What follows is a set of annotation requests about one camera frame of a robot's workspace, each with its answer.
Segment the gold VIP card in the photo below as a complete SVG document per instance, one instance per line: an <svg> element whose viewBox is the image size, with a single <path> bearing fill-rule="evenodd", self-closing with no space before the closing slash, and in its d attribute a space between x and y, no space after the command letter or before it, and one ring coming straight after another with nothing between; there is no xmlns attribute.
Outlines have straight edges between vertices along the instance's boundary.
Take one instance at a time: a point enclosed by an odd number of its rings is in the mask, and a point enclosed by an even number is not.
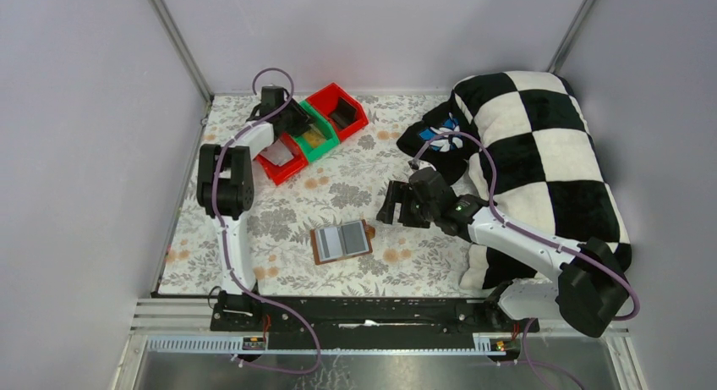
<svg viewBox="0 0 717 390"><path fill-rule="evenodd" d="M326 143L326 137L321 130L314 125L310 126L309 129L301 135L301 138L311 150L319 148Z"/></svg>

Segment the silver card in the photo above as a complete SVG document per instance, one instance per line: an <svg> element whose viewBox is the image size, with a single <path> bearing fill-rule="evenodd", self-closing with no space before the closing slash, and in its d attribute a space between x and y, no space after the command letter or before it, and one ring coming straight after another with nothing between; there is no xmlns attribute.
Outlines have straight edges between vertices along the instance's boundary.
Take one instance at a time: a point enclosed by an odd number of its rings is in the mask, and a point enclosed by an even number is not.
<svg viewBox="0 0 717 390"><path fill-rule="evenodd" d="M265 148L260 156L277 167L283 167L294 159L291 149L281 140L277 140Z"/></svg>

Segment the brown leather card holder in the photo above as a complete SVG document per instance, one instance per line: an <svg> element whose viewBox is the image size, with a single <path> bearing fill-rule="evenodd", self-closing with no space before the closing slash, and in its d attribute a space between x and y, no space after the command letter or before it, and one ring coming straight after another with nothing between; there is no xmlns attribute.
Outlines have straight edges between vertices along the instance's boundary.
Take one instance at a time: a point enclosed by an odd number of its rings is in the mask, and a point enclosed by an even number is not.
<svg viewBox="0 0 717 390"><path fill-rule="evenodd" d="M335 260L321 261L317 249L316 233L319 229L339 227L342 235L343 255ZM368 255L373 252L372 239L375 237L375 228L365 220L345 222L339 225L324 226L310 231L310 243L314 262L317 266L336 261L344 261L354 257Z"/></svg>

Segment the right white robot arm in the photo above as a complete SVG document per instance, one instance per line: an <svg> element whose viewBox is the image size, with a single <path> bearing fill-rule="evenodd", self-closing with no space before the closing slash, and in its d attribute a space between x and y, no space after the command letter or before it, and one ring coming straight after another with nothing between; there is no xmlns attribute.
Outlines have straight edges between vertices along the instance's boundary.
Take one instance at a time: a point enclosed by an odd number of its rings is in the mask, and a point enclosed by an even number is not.
<svg viewBox="0 0 717 390"><path fill-rule="evenodd" d="M599 338L630 295L609 246L544 234L517 222L476 195L457 195L432 168L408 181L392 180L376 218L405 227L438 227L443 233L498 250L544 276L537 283L514 279L489 300L513 320L562 319L577 332Z"/></svg>

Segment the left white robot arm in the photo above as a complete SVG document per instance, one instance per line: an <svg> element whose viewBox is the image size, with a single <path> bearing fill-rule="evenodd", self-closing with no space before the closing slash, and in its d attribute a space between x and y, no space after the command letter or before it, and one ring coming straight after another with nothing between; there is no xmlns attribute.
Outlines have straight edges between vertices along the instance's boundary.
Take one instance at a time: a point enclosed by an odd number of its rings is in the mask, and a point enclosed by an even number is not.
<svg viewBox="0 0 717 390"><path fill-rule="evenodd" d="M264 86L260 103L225 144L199 149L196 200L212 220L221 250L222 292L234 302L269 300L257 293L249 250L249 210L255 199L252 161L284 135L306 130L313 119L281 86Z"/></svg>

